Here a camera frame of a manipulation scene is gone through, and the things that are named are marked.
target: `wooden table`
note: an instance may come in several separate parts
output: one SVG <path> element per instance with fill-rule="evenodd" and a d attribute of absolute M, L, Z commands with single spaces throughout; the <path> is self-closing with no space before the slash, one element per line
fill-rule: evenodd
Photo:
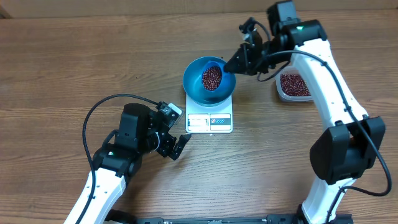
<path fill-rule="evenodd" d="M 398 184 L 398 11 L 307 11 L 319 19 L 351 91 L 387 132 L 381 152 Z M 89 172 L 81 143 L 88 110 L 115 93 L 185 107 L 182 75 L 198 57 L 229 59 L 238 25 L 265 13 L 0 20 L 0 223 L 63 223 Z M 314 178 L 309 149 L 322 133 L 313 103 L 282 103 L 275 83 L 238 75 L 232 134 L 194 135 L 177 161 L 153 153 L 114 206 L 138 217 L 253 217 L 294 213 Z M 88 123 L 93 154 L 123 105 Z M 185 132 L 182 121 L 171 130 Z M 378 162 L 356 186 L 382 191 Z M 384 198 L 349 192 L 339 213 L 396 223 Z"/>

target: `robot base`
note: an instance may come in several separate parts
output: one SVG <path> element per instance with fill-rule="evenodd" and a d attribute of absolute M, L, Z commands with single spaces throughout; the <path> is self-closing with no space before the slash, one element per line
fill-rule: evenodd
<path fill-rule="evenodd" d="M 126 212 L 111 210 L 104 224 L 306 224 L 296 214 L 241 218 L 136 218 Z M 332 224 L 353 224 L 351 215 L 337 215 Z"/>

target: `blue funnel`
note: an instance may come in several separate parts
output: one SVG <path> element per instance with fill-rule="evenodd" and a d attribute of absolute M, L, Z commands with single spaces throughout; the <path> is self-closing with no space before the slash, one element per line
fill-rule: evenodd
<path fill-rule="evenodd" d="M 185 70 L 182 85 L 187 95 L 202 106 L 216 106 L 224 102 L 236 86 L 235 74 L 223 71 L 226 62 L 218 57 L 202 57 L 194 60 Z M 201 83 L 201 76 L 212 66 L 220 67 L 223 71 L 219 87 L 213 91 L 205 89 Z"/>

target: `digital scale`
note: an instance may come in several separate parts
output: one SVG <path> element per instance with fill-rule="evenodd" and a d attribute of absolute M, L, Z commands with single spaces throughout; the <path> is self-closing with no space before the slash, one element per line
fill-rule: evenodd
<path fill-rule="evenodd" d="M 232 96 L 217 106 L 201 106 L 187 95 L 185 129 L 188 133 L 231 133 Z"/>

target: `wood grain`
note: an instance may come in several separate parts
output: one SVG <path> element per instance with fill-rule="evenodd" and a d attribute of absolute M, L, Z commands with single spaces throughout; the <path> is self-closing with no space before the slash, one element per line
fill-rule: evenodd
<path fill-rule="evenodd" d="M 275 0 L 2 0 L 13 18 L 265 12 Z M 396 0 L 296 0 L 297 10 L 395 9 Z"/>
<path fill-rule="evenodd" d="M 398 11 L 300 15 L 321 21 L 351 91 L 371 116 L 382 116 L 381 152 L 398 184 Z M 0 223 L 63 223 L 89 171 L 81 125 L 91 106 L 133 93 L 184 108 L 185 67 L 205 55 L 232 56 L 249 16 L 266 21 L 264 13 L 0 20 Z M 148 155 L 115 208 L 164 218 L 295 211 L 314 177 L 308 152 L 322 133 L 318 111 L 282 103 L 274 82 L 237 79 L 234 131 L 194 135 L 175 162 Z M 93 113 L 91 153 L 128 102 L 115 99 Z M 356 185 L 383 190 L 381 166 Z M 396 188 L 384 198 L 350 192 L 338 212 L 352 213 L 355 223 L 396 223 L 397 199 Z"/>

